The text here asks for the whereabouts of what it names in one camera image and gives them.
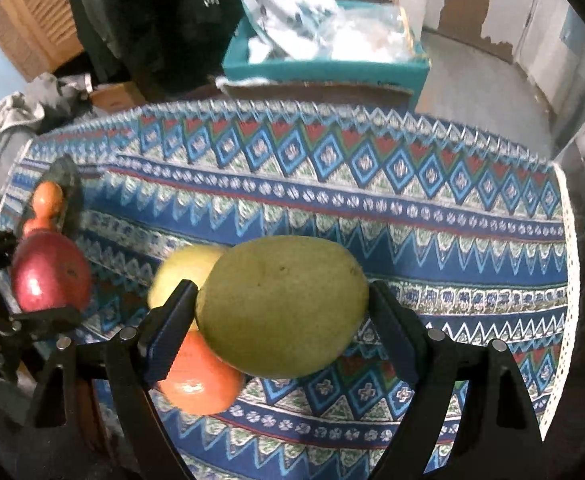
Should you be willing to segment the red apple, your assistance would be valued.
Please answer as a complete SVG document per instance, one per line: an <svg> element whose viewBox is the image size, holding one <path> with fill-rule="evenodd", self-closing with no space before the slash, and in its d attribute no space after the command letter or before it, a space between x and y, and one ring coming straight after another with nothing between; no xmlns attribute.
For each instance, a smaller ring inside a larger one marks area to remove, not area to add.
<svg viewBox="0 0 585 480"><path fill-rule="evenodd" d="M92 275L83 252L57 232L37 230L17 246L10 266L12 293L23 312L74 307L91 300Z"/></svg>

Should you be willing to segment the large orange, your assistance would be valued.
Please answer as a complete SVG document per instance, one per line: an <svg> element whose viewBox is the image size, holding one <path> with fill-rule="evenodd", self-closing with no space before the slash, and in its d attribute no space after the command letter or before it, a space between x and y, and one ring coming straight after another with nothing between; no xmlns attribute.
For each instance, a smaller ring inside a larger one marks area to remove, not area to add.
<svg viewBox="0 0 585 480"><path fill-rule="evenodd" d="M207 416L230 408L244 384L244 375L220 360L198 330L191 330L158 388L185 413Z"/></svg>

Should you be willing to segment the yellow pear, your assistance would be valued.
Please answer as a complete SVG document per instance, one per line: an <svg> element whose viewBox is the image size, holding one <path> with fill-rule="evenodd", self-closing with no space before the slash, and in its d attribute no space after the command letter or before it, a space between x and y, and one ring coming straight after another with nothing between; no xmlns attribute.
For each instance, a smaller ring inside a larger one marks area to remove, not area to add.
<svg viewBox="0 0 585 480"><path fill-rule="evenodd" d="M148 290L149 309L163 307L181 281L191 281L201 292L215 263L228 251L219 245L189 245L174 250L160 264Z"/></svg>

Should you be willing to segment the yellow-green pear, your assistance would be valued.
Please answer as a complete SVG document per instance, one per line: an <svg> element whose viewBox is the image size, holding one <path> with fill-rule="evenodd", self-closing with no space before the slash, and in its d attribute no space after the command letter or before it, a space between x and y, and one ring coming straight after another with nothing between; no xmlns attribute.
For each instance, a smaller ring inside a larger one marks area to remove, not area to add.
<svg viewBox="0 0 585 480"><path fill-rule="evenodd" d="M348 249L317 237L275 235L230 248L198 294L196 322L230 366L262 378L323 370L366 315L369 281Z"/></svg>

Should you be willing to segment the small orange on plate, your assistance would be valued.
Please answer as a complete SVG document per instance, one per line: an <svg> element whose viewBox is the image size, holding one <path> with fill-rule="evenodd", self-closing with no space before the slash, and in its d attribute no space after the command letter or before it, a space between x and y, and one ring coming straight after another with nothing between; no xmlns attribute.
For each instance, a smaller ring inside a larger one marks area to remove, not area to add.
<svg viewBox="0 0 585 480"><path fill-rule="evenodd" d="M26 220L22 227L22 237L26 238L36 231L57 231L54 218L34 217Z"/></svg>

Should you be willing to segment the dark patterned plate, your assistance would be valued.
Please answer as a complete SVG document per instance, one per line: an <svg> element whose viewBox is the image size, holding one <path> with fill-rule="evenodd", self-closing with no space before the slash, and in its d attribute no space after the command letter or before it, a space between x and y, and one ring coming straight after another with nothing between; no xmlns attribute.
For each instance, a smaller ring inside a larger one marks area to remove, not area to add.
<svg viewBox="0 0 585 480"><path fill-rule="evenodd" d="M56 232L74 240L80 231L84 195L79 168L68 154L56 158L52 164L36 178L34 189L28 195L23 212L18 223L14 227L15 237L17 237L17 240L20 242L24 240L22 237L23 223L26 220L35 217L31 205L33 192L44 181L56 182L64 191L64 206L62 207L61 212L53 218L57 223Z"/></svg>

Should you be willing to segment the blue patterned tablecloth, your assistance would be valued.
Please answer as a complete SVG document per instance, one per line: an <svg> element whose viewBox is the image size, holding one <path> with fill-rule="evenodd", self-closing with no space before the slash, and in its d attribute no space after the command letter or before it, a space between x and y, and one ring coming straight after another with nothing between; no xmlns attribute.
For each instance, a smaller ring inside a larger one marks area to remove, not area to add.
<svg viewBox="0 0 585 480"><path fill-rule="evenodd" d="M562 169L489 132L395 110L297 102L148 105L43 134L10 168L0 231L68 155L95 276L86 342L140 321L159 263L190 244L333 240L428 328L504 340L547 436L579 318L575 217ZM151 393L197 479L366 479L413 398L365 321L336 363L250 378L196 417Z"/></svg>

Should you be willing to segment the grey clothes pile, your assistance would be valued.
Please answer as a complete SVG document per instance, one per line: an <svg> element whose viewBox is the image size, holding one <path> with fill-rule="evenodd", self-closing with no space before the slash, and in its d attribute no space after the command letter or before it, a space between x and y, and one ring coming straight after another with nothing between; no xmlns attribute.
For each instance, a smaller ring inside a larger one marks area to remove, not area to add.
<svg viewBox="0 0 585 480"><path fill-rule="evenodd" d="M42 73L0 101L0 203L8 174L39 134L72 122L91 110L93 90L88 73L58 78Z"/></svg>

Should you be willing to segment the brown cardboard box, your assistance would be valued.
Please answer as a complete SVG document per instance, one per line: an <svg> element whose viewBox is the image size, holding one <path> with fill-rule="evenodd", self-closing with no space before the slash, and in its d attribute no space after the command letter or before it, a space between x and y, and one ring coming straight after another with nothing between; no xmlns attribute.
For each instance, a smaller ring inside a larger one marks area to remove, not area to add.
<svg viewBox="0 0 585 480"><path fill-rule="evenodd" d="M132 110L147 103L133 81L101 84L90 94L90 101L109 114Z"/></svg>

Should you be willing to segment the wooden louvered cabinet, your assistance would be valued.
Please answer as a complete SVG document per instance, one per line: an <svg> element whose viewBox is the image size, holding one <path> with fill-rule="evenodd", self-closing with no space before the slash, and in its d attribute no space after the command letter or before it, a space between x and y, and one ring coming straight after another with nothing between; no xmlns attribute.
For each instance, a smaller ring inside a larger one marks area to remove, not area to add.
<svg viewBox="0 0 585 480"><path fill-rule="evenodd" d="M69 0L0 0L0 49L27 81L83 52Z"/></svg>

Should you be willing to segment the hanging dark jackets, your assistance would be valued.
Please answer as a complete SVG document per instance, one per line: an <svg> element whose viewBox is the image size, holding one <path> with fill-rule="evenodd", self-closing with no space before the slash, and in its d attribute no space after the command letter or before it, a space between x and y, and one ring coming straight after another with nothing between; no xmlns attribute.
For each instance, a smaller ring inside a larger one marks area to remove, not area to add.
<svg viewBox="0 0 585 480"><path fill-rule="evenodd" d="M101 84L132 81L148 101L184 96L222 70L242 0L69 0Z"/></svg>

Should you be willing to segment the teal storage box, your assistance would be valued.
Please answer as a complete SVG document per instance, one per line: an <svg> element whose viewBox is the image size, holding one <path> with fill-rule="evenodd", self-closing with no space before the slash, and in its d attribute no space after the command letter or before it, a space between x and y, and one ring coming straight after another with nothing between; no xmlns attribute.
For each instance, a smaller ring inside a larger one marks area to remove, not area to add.
<svg viewBox="0 0 585 480"><path fill-rule="evenodd" d="M268 47L249 22L240 21L222 63L230 81L269 84L364 84L388 87L414 107L430 72L430 58L401 6L340 0L340 14L320 27L320 50L295 60Z"/></svg>

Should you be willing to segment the white printed plastic bag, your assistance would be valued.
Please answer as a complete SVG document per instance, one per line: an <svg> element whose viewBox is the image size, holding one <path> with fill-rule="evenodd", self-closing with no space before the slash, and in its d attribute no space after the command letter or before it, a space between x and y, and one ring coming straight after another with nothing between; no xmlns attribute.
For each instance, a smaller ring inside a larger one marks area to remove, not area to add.
<svg viewBox="0 0 585 480"><path fill-rule="evenodd" d="M299 61L321 53L323 26L340 13L336 0L242 0L242 5L263 40Z"/></svg>

